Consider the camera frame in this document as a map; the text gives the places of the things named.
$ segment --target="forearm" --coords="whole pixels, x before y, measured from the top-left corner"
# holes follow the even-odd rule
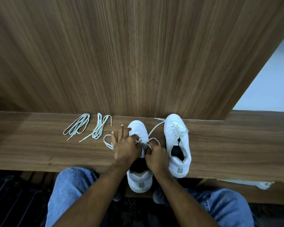
[[[54,227],[99,226],[129,167],[127,160],[116,160],[57,220]]]
[[[169,172],[155,175],[180,226],[219,226]]]

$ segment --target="hand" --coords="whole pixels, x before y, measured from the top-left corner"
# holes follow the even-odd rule
[[[157,176],[163,176],[165,174],[170,175],[169,172],[169,157],[166,149],[161,147],[157,142],[150,141],[150,148],[146,149],[145,160],[148,168],[151,172]]]
[[[124,159],[128,161],[129,166],[141,155],[142,145],[136,145],[139,140],[137,135],[129,136],[131,128],[124,129],[123,125],[118,134],[112,132],[111,139],[113,142],[114,157],[116,160]]]

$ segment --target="shoe insole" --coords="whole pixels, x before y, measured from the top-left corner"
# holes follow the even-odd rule
[[[148,170],[145,158],[138,158],[136,161],[133,162],[129,170],[136,173],[143,173],[144,171]]]
[[[184,160],[184,155],[183,152],[181,150],[181,148],[179,146],[173,146],[173,148],[171,149],[171,153],[172,156],[176,156],[178,157],[181,161]]]

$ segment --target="white wall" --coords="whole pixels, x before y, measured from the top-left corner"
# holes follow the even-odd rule
[[[234,110],[284,111],[284,40]]]

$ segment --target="blue jeans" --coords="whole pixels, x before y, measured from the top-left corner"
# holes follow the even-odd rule
[[[48,203],[45,227],[51,227],[59,217],[97,180],[91,170],[72,167],[57,177]],[[229,189],[196,192],[186,189],[220,226],[254,226],[249,205],[239,193]],[[166,197],[165,205],[169,206]],[[107,216],[102,225],[107,226]]]

